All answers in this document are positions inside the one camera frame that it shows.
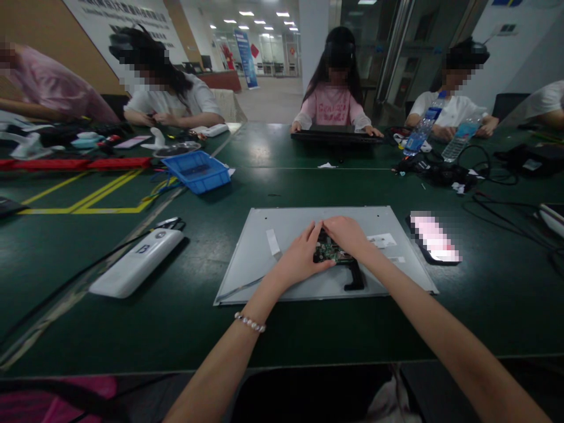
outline plastic bottle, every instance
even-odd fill
[[[454,138],[442,152],[442,158],[445,159],[445,162],[452,163],[456,160],[470,141],[470,138],[476,135],[476,132],[480,129],[484,113],[486,112],[486,108],[477,108],[472,116],[465,119],[460,126],[458,126]]]
[[[445,106],[446,98],[447,92],[441,91],[437,99],[431,103],[430,107],[425,112],[425,116],[411,132],[411,135],[405,144],[404,154],[406,156],[415,156],[419,153],[421,146],[425,141],[427,141],[427,138],[429,138],[429,134],[433,129],[435,121],[439,118],[442,108]]]

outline circuit board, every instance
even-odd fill
[[[337,264],[351,264],[355,261],[353,256],[344,252],[341,247],[331,239],[327,232],[321,229],[317,237],[317,246],[313,254],[313,262],[320,263],[326,260],[333,260]]]

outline blue tray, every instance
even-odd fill
[[[194,194],[203,194],[231,182],[228,168],[202,151],[168,157],[162,162]]]

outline workbench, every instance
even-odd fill
[[[472,142],[492,153],[537,141],[527,132],[499,129],[489,140]],[[131,154],[145,154],[141,150]],[[472,150],[476,151],[469,150],[462,164],[483,160],[477,149]],[[464,211],[469,195],[426,183],[423,188],[417,175],[391,172],[403,157],[396,147],[335,153],[291,140],[287,125],[250,122],[231,136],[211,140],[206,151],[236,168],[232,182],[201,196],[182,192],[152,221],[180,216],[189,241],[131,297],[85,295],[4,377],[198,368],[241,309],[212,303],[252,207],[390,205],[406,233],[410,211],[431,211],[463,257],[457,266],[431,266],[416,250],[440,291],[436,299],[498,357],[564,353],[564,283],[549,265],[546,251]],[[339,168],[317,168],[327,161]],[[95,207],[137,205],[152,188],[151,175],[139,174]],[[70,177],[0,173],[0,195],[21,202]],[[115,177],[109,172],[89,174],[30,205],[68,207]],[[561,173],[549,179],[522,177],[515,186],[482,182],[479,190],[502,201],[563,203],[563,182]],[[32,214],[1,220],[0,333],[60,283],[118,245],[172,195],[163,195],[140,213]],[[509,206],[497,211],[529,224]],[[278,304],[250,367],[434,358],[394,300],[377,297]]]

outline bracelet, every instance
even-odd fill
[[[252,330],[257,331],[258,333],[264,333],[264,331],[266,330],[266,325],[256,323],[255,321],[252,321],[248,317],[242,315],[240,312],[235,313],[235,320],[240,320],[245,325],[249,326]]]

